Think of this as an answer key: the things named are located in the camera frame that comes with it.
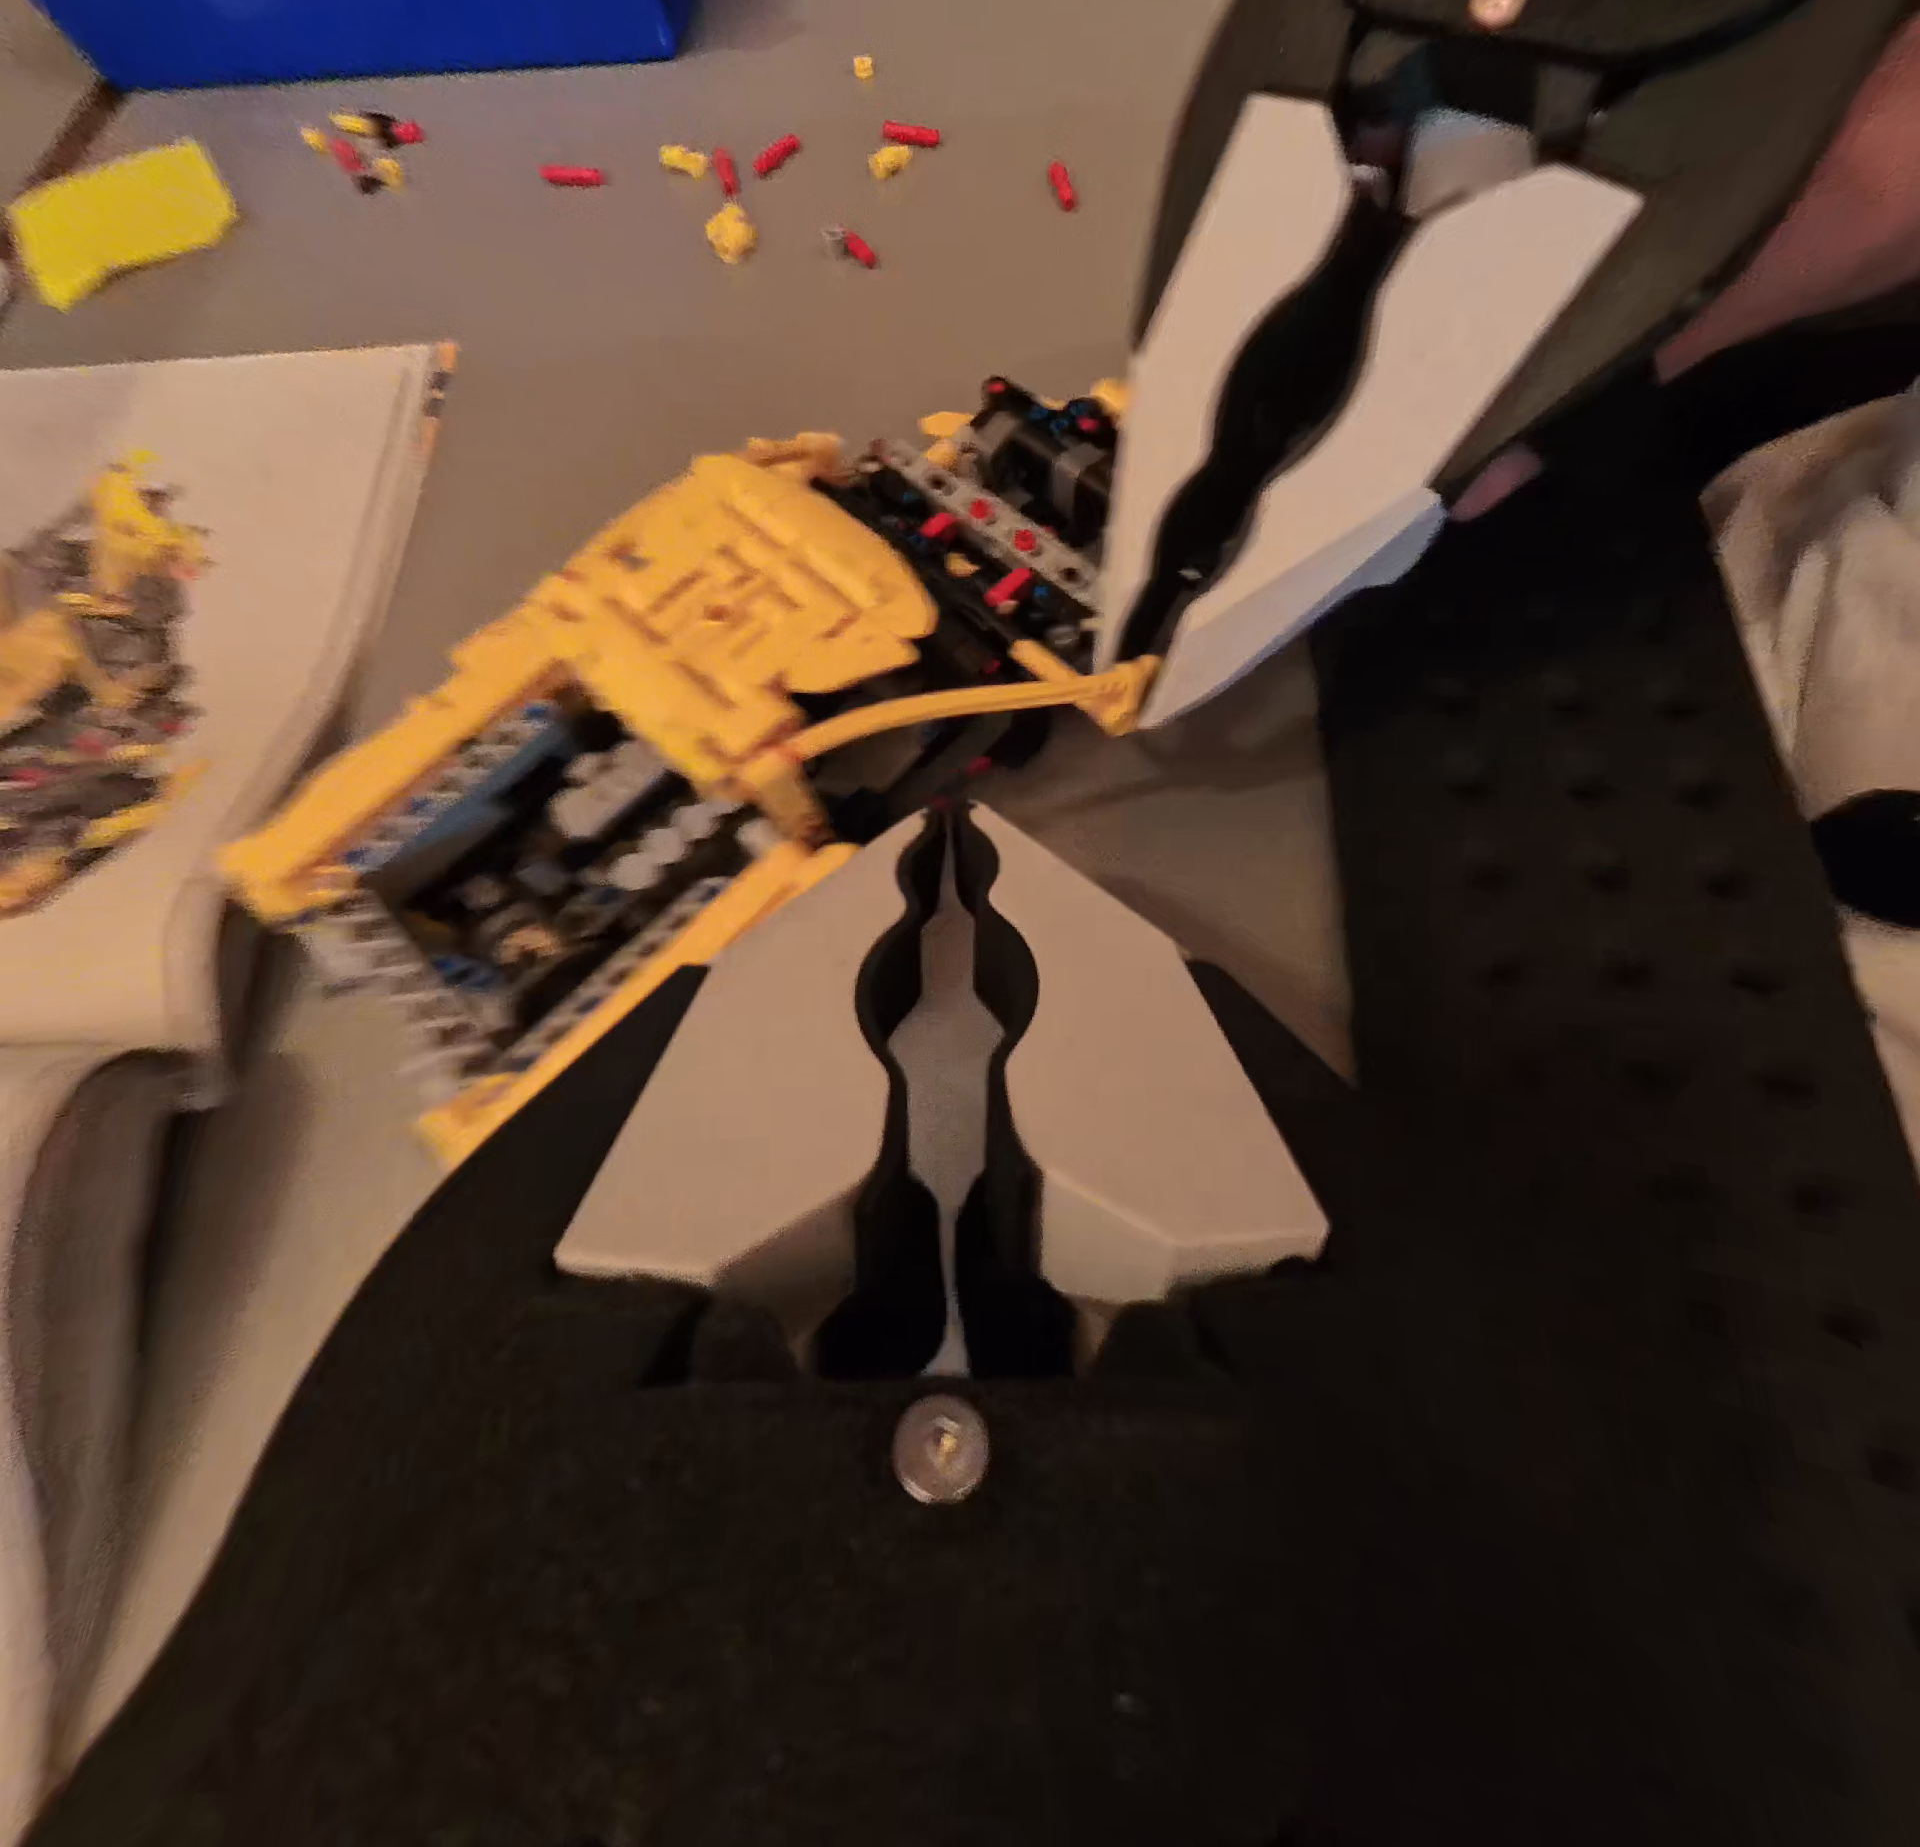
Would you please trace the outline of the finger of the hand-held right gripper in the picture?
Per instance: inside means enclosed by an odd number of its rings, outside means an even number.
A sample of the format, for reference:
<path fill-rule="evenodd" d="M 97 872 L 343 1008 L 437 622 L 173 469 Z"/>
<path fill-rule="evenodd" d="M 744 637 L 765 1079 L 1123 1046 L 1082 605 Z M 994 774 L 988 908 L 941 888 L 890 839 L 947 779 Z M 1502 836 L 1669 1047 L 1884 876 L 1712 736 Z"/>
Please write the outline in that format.
<path fill-rule="evenodd" d="M 1095 662 L 1170 656 L 1226 585 L 1260 496 L 1355 388 L 1405 220 L 1360 186 L 1317 101 L 1242 101 L 1130 369 Z"/>
<path fill-rule="evenodd" d="M 1624 186 L 1542 166 L 1413 231 L 1380 284 L 1354 393 L 1260 489 L 1231 564 L 1172 632 L 1141 731 L 1213 700 L 1427 551 L 1453 453 L 1639 211 Z"/>

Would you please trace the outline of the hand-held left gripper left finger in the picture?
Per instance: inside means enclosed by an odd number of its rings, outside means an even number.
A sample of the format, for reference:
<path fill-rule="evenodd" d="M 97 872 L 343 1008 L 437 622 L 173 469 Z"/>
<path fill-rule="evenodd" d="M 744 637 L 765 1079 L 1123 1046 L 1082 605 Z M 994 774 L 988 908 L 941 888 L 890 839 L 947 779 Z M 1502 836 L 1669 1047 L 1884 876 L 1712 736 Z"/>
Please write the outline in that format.
<path fill-rule="evenodd" d="M 934 833 L 910 817 L 717 953 L 555 1248 L 560 1275 L 703 1287 L 793 1344 L 849 1295 L 890 1092 L 857 972 Z"/>

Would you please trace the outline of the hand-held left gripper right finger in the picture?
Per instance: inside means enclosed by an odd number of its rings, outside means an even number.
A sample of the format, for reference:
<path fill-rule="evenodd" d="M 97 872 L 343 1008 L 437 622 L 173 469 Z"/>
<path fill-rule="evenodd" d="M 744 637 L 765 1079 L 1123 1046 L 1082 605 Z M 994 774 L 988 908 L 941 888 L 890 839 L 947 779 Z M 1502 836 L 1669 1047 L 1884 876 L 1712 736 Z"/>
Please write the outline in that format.
<path fill-rule="evenodd" d="M 955 814 L 955 889 L 1001 1028 L 955 1227 L 967 1337 L 1076 1339 L 1085 1308 L 1320 1257 L 1249 1064 L 1263 1009 L 988 805 Z"/>

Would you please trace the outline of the yellow toy brick model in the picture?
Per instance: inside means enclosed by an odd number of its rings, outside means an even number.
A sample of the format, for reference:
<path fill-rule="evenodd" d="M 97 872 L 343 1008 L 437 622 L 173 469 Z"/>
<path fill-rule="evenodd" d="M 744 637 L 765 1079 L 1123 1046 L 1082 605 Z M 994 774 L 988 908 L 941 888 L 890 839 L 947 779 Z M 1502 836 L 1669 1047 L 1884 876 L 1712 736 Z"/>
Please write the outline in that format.
<path fill-rule="evenodd" d="M 918 443 L 695 457 L 223 851 L 237 904 L 404 1026 L 442 1173 L 677 971 L 1088 717 L 779 755 L 852 707 L 1020 679 L 1020 641 L 1095 670 L 1126 395 L 991 375 Z"/>

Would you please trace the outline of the person's right hand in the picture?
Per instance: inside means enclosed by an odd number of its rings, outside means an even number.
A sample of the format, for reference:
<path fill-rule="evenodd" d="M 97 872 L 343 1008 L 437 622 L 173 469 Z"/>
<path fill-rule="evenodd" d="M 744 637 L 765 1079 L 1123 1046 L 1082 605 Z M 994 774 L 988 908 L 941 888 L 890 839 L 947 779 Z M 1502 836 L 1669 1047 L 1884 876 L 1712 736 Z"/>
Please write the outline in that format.
<path fill-rule="evenodd" d="M 1652 359 L 1706 486 L 1735 460 L 1915 381 L 1917 23 L 1892 36 L 1784 219 Z"/>

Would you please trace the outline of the shiny grey cloth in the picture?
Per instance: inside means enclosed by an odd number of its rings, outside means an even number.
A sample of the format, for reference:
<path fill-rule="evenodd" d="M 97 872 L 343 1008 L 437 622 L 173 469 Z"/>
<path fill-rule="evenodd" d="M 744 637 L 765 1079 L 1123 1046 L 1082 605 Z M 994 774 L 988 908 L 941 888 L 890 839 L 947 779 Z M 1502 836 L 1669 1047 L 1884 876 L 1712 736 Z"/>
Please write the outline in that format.
<path fill-rule="evenodd" d="M 1915 1154 L 1917 391 L 1757 449 L 1702 505 Z"/>

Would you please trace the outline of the black perforated panel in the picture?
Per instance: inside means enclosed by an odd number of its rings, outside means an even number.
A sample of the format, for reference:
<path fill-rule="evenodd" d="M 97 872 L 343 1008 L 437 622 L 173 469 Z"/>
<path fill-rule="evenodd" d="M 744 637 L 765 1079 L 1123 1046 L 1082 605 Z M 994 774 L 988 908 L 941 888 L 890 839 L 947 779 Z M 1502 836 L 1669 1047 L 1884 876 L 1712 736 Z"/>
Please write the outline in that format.
<path fill-rule="evenodd" d="M 1915 1843 L 1915 1173 L 1683 493 L 1313 641 L 1355 1073 L 1574 1558 L 1619 1843 Z"/>

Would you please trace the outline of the open instruction booklet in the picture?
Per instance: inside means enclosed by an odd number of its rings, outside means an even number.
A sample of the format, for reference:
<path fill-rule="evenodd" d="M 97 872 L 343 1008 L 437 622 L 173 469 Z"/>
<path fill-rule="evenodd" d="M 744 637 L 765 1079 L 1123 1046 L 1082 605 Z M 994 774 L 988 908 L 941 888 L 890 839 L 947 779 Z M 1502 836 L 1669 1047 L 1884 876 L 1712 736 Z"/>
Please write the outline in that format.
<path fill-rule="evenodd" d="M 227 1087 L 213 856 L 334 722 L 407 540 L 433 345 L 4 373 L 1 1811 L 117 1590 L 147 1227 Z"/>

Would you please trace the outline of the cluster of small brick pieces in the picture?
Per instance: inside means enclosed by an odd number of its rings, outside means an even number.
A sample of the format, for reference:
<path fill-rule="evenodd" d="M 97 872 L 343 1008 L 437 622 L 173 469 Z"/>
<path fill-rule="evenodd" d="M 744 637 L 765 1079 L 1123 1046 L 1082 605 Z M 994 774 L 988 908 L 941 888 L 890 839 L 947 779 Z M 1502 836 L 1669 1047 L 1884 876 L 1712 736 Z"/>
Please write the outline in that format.
<path fill-rule="evenodd" d="M 328 157 L 361 196 L 407 186 L 402 157 L 427 140 L 416 121 L 374 110 L 335 110 L 320 124 L 302 124 L 300 142 Z"/>

